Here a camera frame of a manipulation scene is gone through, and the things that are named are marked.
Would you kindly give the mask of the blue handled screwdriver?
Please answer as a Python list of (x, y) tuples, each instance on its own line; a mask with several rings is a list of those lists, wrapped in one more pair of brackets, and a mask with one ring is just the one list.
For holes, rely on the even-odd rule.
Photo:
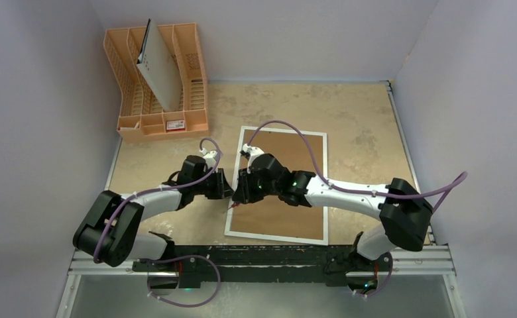
[(227, 208), (226, 212), (230, 212), (230, 211), (232, 211), (234, 208), (236, 208), (236, 207), (238, 207), (238, 206), (240, 206), (240, 203), (239, 203), (239, 202), (233, 202), (233, 203), (231, 203), (231, 204), (228, 206), (228, 208)]

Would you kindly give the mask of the white picture frame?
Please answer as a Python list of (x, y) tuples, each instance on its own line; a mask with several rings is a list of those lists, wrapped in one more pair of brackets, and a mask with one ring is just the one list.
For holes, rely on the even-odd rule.
[[(247, 142), (272, 154), (291, 172), (316, 172), (309, 149), (313, 150), (317, 166), (327, 173), (327, 134), (304, 131), (309, 146), (292, 129), (263, 127), (252, 138), (256, 127), (241, 127), (236, 150)], [(225, 236), (245, 239), (271, 240), (296, 244), (328, 244), (328, 208), (293, 207), (276, 196), (267, 196), (257, 203), (231, 206), (227, 211)]]

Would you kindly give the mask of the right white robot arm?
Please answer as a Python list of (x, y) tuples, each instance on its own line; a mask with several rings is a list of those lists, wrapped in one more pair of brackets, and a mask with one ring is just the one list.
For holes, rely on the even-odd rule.
[(364, 270), (395, 248), (423, 249), (433, 207), (407, 181), (394, 178), (390, 184), (352, 184), (354, 193), (345, 193), (337, 188), (347, 182), (324, 183), (313, 172), (290, 171), (271, 154), (240, 153), (248, 162), (238, 171), (235, 203), (251, 204), (275, 196), (294, 207), (335, 207), (378, 220), (379, 225), (357, 236), (349, 253), (355, 268)]

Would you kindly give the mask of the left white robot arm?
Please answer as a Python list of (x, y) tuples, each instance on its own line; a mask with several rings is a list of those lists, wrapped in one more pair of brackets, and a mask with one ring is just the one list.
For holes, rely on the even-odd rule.
[(126, 260), (149, 259), (160, 271), (169, 270), (175, 253), (172, 239), (160, 233), (142, 235), (142, 221), (161, 213), (179, 211), (201, 195), (210, 200), (230, 198), (233, 190), (223, 169), (220, 152), (189, 155), (179, 171), (156, 188), (130, 194), (101, 192), (72, 239), (73, 246), (96, 263), (116, 267)]

